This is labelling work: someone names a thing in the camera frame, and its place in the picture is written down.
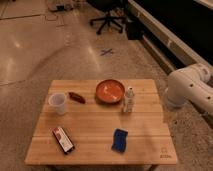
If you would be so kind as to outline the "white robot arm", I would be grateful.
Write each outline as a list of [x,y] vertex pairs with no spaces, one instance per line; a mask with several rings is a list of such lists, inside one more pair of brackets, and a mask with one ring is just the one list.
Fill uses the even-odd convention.
[[210,69],[202,63],[171,72],[164,92],[165,105],[178,109],[191,101],[213,117],[213,87],[207,84],[210,78]]

